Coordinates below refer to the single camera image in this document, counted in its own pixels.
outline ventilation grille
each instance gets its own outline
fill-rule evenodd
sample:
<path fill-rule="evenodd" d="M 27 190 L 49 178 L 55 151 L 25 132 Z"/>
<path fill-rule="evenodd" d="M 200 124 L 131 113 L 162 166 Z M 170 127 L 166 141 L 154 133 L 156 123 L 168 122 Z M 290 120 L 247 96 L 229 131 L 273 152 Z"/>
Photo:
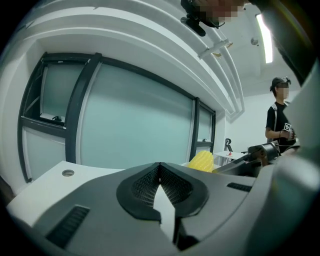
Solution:
<path fill-rule="evenodd" d="M 193 186 L 190 182 L 163 166 L 159 167 L 159 172 L 161 176 L 160 184 L 173 206 L 186 200 L 191 195 Z"/>
<path fill-rule="evenodd" d="M 229 183 L 228 185 L 226 185 L 229 188 L 235 189 L 235 190 L 241 190 L 241 191 L 245 191 L 245 192 L 250 192 L 252 186 L 247 186 L 247 185 L 241 185 L 238 183 Z"/>
<path fill-rule="evenodd" d="M 155 196 L 160 184 L 158 168 L 157 166 L 132 185 L 133 195 L 150 207 L 154 207 Z"/>
<path fill-rule="evenodd" d="M 83 206 L 75 206 L 62 221 L 46 236 L 60 248 L 64 248 L 89 213 Z"/>

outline glass pane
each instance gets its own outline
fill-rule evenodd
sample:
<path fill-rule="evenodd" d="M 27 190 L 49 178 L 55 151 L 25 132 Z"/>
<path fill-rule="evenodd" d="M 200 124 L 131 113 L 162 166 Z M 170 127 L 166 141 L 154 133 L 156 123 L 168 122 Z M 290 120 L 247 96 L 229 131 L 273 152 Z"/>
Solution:
<path fill-rule="evenodd" d="M 200 151 L 209 151 L 210 152 L 210 147 L 209 146 L 200 146 L 196 148 L 195 155 L 197 155 Z"/>
<path fill-rule="evenodd" d="M 211 113 L 205 110 L 204 108 L 200 107 L 198 142 L 202 142 L 204 139 L 206 142 L 211 141 L 211 118 Z"/>
<path fill-rule="evenodd" d="M 66 160 L 65 139 L 23 128 L 23 154 L 33 180 Z"/>
<path fill-rule="evenodd" d="M 103 64 L 81 128 L 81 164 L 126 169 L 187 161 L 191 99 L 144 76 Z"/>
<path fill-rule="evenodd" d="M 47 67 L 42 114 L 65 117 L 70 96 L 84 64 L 50 64 Z"/>

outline ceiling light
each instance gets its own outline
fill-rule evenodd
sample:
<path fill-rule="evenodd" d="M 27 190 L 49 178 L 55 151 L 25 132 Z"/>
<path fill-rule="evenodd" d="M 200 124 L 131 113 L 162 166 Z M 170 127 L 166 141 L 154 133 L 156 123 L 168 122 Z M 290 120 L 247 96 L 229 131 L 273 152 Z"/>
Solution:
<path fill-rule="evenodd" d="M 265 53 L 265 63 L 271 63 L 273 61 L 273 55 L 272 55 L 272 40 L 271 40 L 270 31 L 264 24 L 261 14 L 258 14 L 256 16 L 256 19 L 259 23 L 260 30 L 262 33 L 264 53 Z"/>

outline yellow textured object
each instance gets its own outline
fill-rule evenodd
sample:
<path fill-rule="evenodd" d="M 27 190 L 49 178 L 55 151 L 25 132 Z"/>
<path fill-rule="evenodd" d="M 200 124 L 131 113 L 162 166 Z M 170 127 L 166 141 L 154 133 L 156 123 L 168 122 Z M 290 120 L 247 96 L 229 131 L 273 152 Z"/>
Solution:
<path fill-rule="evenodd" d="M 200 151 L 189 162 L 188 167 L 208 173 L 214 172 L 214 156 L 209 151 Z"/>

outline dark gray window frame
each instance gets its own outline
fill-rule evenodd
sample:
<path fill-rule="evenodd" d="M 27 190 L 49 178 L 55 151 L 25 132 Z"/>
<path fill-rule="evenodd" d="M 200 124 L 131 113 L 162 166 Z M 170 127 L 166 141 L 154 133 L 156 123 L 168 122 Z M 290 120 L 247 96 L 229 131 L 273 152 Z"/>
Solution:
<path fill-rule="evenodd" d="M 194 112 L 194 122 L 193 122 L 193 132 L 192 132 L 192 141 L 191 141 L 191 150 L 190 150 L 190 160 L 196 155 L 197 147 L 209 146 L 210 151 L 213 152 L 214 142 L 215 142 L 215 126 L 216 126 L 216 112 L 213 111 L 210 107 L 205 105 L 200 101 L 199 98 L 194 97 L 187 91 L 183 90 L 179 86 L 173 84 L 172 82 L 152 73 L 143 68 L 137 67 L 135 65 L 112 59 L 109 57 L 102 57 L 101 53 L 95 54 L 85 54 L 85 53 L 44 53 L 36 67 L 34 68 L 30 79 L 25 88 L 18 117 L 18 131 L 17 131 L 17 140 L 18 140 L 18 154 L 22 173 L 25 181 L 31 182 L 32 179 L 28 177 L 26 171 L 26 163 L 24 159 L 23 152 L 23 127 L 29 127 L 34 130 L 37 130 L 42 133 L 50 134 L 53 136 L 65 138 L 65 159 L 67 162 L 76 163 L 76 143 L 77 143 L 77 130 L 78 123 L 81 113 L 81 108 L 83 100 L 94 75 L 94 72 L 99 63 L 118 67 L 125 69 L 131 72 L 134 72 L 138 75 L 149 78 L 153 81 L 156 81 L 184 96 L 195 101 L 195 112 Z M 37 97 L 40 97 L 39 86 L 42 81 L 42 75 L 44 72 L 44 67 L 48 64 L 85 64 L 83 70 L 81 71 L 71 94 L 65 121 L 63 123 L 57 123 L 55 121 L 43 120 L 40 118 L 35 118 L 39 112 L 40 100 Z M 200 106 L 209 111 L 212 118 L 212 135 L 210 142 L 198 142 L 198 131 L 199 131 L 199 113 Z"/>

